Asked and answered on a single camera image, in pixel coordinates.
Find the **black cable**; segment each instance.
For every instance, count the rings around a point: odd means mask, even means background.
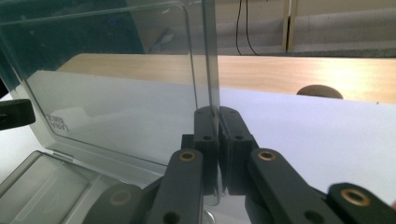
[[[236,50],[238,50],[239,55],[242,55],[238,47],[238,31],[239,31],[239,18],[241,16],[241,7],[242,7],[242,0],[239,0],[238,20],[236,20]]]
[[[251,45],[250,45],[250,40],[248,39],[248,0],[246,0],[246,1],[247,1],[247,43],[248,43],[248,46],[250,47],[251,51],[253,51],[253,53],[254,53],[256,56],[259,56],[259,54],[256,53],[256,51],[254,51],[253,47],[251,47]]]

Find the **brown round desk grommet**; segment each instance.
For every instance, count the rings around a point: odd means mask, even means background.
[[[344,99],[343,95],[336,89],[323,85],[310,85],[303,87],[297,92],[297,95],[319,96],[334,99]]]

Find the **transparent plastic lid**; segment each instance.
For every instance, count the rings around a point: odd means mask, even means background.
[[[1,78],[45,148],[160,173],[197,108],[216,120],[215,36],[210,1],[0,1]]]

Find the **white surface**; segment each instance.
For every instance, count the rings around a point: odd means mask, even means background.
[[[396,105],[231,89],[220,95],[259,145],[282,153],[311,186],[327,192],[331,184],[349,182],[386,203],[396,199]],[[0,132],[0,142],[0,181],[40,148],[28,127]],[[242,201],[223,200],[213,209],[217,222],[247,223]]]

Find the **wooden desk surface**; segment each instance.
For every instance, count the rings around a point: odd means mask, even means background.
[[[180,63],[188,63],[188,59],[183,55],[80,54],[59,71],[190,82],[186,76],[190,67]],[[396,60],[219,56],[219,83],[221,87],[289,94],[319,84],[335,88],[347,100],[395,104]]]

